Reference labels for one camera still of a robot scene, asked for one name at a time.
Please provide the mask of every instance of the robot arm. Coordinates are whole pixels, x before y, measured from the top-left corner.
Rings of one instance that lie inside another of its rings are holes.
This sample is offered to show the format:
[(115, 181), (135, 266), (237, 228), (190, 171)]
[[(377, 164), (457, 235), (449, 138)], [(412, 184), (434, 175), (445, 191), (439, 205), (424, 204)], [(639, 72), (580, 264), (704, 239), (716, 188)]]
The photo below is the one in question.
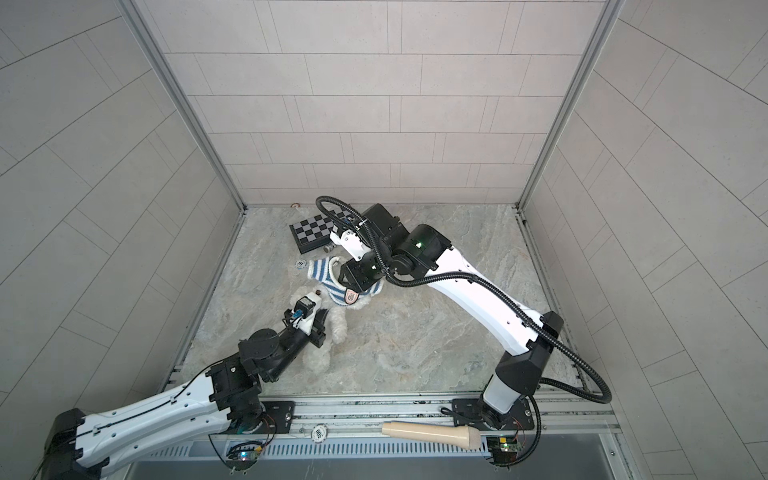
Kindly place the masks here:
[[(345, 204), (328, 199), (319, 198), (318, 207), (331, 217), (321, 207), (323, 201)], [(469, 312), (504, 347), (478, 401), (479, 415), (486, 424), (502, 428), (513, 404), (532, 396), (539, 382), (547, 380), (541, 374), (555, 346), (595, 379), (603, 396), (590, 397), (555, 381), (549, 384), (593, 401), (610, 402), (610, 390), (603, 388), (597, 373), (559, 344), (563, 321), (556, 313), (542, 316), (506, 296), (450, 240), (428, 225), (409, 232), (379, 204), (362, 215), (355, 214), (356, 223), (336, 217), (336, 232), (331, 234), (332, 241), (352, 256), (341, 268), (342, 285), (361, 293), (384, 276), (400, 286), (427, 284)], [(392, 272), (414, 280), (396, 279)], [(282, 332), (255, 332), (238, 344), (238, 353), (207, 367), (185, 386), (111, 412), (86, 416), (72, 409), (60, 414), (45, 443), (42, 478), (95, 480), (143, 455), (198, 435), (234, 429), (253, 432), (266, 423), (258, 398), (260, 381), (277, 381), (307, 343), (323, 344), (328, 311), (320, 307), (319, 292), (308, 293), (285, 311)]]

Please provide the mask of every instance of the striped cloth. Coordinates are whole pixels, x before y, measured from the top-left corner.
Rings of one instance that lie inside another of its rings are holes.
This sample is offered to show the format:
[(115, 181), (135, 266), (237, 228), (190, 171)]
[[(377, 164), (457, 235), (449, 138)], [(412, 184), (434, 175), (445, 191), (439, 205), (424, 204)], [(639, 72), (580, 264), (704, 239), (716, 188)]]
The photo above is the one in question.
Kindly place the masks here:
[[(319, 282), (321, 282), (326, 290), (328, 290), (328, 294), (331, 297), (331, 300), (338, 305), (338, 306), (351, 306), (349, 305), (345, 300), (344, 296), (346, 294), (347, 288), (339, 283), (339, 281), (336, 279), (336, 276), (333, 273), (333, 267), (341, 260), (341, 257), (332, 257), (332, 258), (323, 258), (321, 260), (311, 260), (308, 265), (308, 269), (306, 272), (306, 277), (308, 279), (315, 279)], [(374, 296), (382, 291), (383, 288), (383, 282), (379, 280), (378, 282), (374, 283), (371, 288), (366, 290), (365, 292), (360, 293), (360, 297), (364, 297), (367, 295)]]

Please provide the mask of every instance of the ventilation grille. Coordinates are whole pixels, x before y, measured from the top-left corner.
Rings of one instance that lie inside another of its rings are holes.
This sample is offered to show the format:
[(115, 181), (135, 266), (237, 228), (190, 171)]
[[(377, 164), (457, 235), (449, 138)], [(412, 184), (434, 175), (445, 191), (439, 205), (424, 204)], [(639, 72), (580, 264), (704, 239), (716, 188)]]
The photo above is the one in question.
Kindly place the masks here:
[[(214, 440), (219, 452), (244, 442), (228, 439), (226, 445)], [(317, 444), (309, 439), (276, 439), (261, 454), (260, 460), (288, 460), (314, 458), (405, 458), (405, 457), (476, 457), (488, 456), (488, 445), (482, 438), (480, 449), (464, 450), (442, 443), (382, 438), (327, 439)], [(143, 457), (140, 462), (210, 460), (216, 454), (206, 441), (183, 442)]]

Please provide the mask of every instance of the marble floor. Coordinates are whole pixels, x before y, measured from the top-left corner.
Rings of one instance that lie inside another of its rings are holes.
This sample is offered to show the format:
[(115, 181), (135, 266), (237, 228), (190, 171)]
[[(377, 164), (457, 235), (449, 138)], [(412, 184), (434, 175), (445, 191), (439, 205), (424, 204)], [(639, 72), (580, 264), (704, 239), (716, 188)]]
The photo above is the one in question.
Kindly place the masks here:
[[(486, 277), (523, 304), (549, 311), (544, 292), (508, 205), (394, 205), (387, 207), (412, 229), (427, 223)], [(282, 312), (302, 286), (316, 282), (296, 268), (299, 258), (328, 257), (322, 249), (300, 255), (288, 225), (316, 215), (314, 206), (251, 208), (213, 299), (184, 360), (189, 379), (205, 365), (237, 351), (258, 329), (280, 328)], [(337, 247), (330, 255), (346, 255)], [(480, 390), (502, 348), (479, 322), (427, 286), (389, 283), (360, 310), (348, 310), (346, 341), (331, 348), (330, 367), (309, 371), (308, 345), (282, 374), (264, 385), (268, 395)], [(546, 376), (577, 385), (575, 370), (555, 351)]]

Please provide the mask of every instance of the teddy bear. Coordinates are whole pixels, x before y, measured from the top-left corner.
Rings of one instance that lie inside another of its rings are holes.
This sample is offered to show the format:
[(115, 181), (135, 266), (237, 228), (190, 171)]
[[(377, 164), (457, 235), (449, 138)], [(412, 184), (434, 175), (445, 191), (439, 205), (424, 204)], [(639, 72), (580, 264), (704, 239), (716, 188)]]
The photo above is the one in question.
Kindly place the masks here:
[[(319, 282), (317, 289), (320, 291), (321, 307), (328, 309), (326, 317), (326, 340), (320, 348), (306, 348), (302, 361), (304, 366), (312, 372), (322, 373), (328, 371), (331, 363), (331, 348), (346, 339), (346, 311), (347, 309), (359, 310), (371, 302), (372, 297), (382, 291), (383, 282), (379, 280), (367, 291), (360, 294), (344, 287), (334, 271), (341, 263), (341, 257), (323, 258), (307, 262), (307, 278)], [(290, 299), (290, 304), (306, 295), (307, 287), (300, 287)]]

